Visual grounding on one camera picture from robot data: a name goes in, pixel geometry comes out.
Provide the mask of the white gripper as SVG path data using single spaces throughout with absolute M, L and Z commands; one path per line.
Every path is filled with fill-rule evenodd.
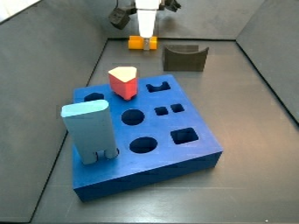
M 139 34 L 144 38 L 144 50 L 149 51 L 149 38 L 153 36 L 155 16 L 161 0 L 135 0 Z

